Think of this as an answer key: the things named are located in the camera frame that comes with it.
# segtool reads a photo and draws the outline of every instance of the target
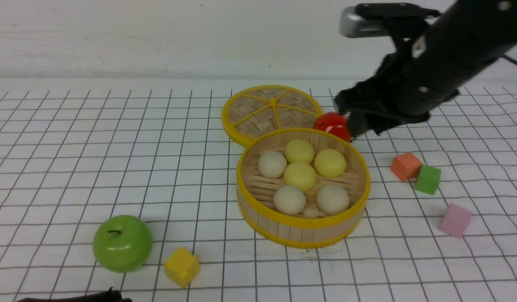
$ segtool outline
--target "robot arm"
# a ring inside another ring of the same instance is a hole
[[[439,19],[432,25],[427,19]],[[352,137],[426,122],[429,111],[517,45],[517,0],[457,0],[443,14],[408,3],[346,8],[347,38],[390,36],[396,52],[374,76],[335,97]]]

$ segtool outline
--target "toy block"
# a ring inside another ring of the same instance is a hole
[[[471,216],[472,213],[469,210],[455,204],[450,204],[447,213],[439,224],[439,229],[450,236],[461,238],[469,222],[471,222]]]
[[[422,165],[421,171],[415,183],[415,190],[434,195],[441,182],[441,170],[439,168]]]
[[[408,152],[394,158],[391,171],[398,179],[404,182],[415,178],[419,174],[422,165],[423,163],[413,153]]]
[[[183,247],[179,247],[163,263],[168,279],[185,289],[199,274],[199,260]]]

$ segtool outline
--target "black object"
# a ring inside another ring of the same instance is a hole
[[[457,0],[442,15],[407,3],[359,4],[355,12],[382,26],[396,52],[335,97],[339,113],[350,112],[352,137],[427,122],[429,111],[517,45],[517,0]]]
[[[512,57],[508,57],[507,55],[503,55],[502,58],[505,59],[506,61],[512,63],[513,65],[517,66],[517,60],[516,59],[514,59]]]
[[[132,302],[131,299],[123,299],[120,292],[111,287],[108,291],[86,296],[64,298],[64,299],[34,299],[25,298],[18,302]]]

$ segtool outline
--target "woven bamboo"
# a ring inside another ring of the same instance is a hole
[[[310,142],[316,154],[327,148],[340,151],[347,165],[344,174],[337,178],[318,174],[314,188],[305,193],[305,209],[298,216],[288,216],[274,210],[272,202],[275,191],[284,185],[282,177],[272,180],[261,176],[257,163],[264,151],[283,152],[285,145],[296,138]],[[351,145],[329,133],[307,128],[276,130],[247,147],[237,167],[237,182],[237,199],[247,223],[260,235],[295,248],[323,247],[344,239],[358,224],[370,189],[368,168]],[[333,216],[318,209],[316,195],[328,184],[340,185],[348,191],[350,208]]]
[[[246,147],[266,133],[287,128],[312,128],[322,114],[308,94],[287,86],[257,86],[229,99],[223,109],[223,127],[236,143]]]

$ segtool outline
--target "green apple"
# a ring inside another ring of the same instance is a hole
[[[101,266],[116,273],[138,270],[152,251],[152,233],[139,218],[120,215],[97,229],[92,252]]]

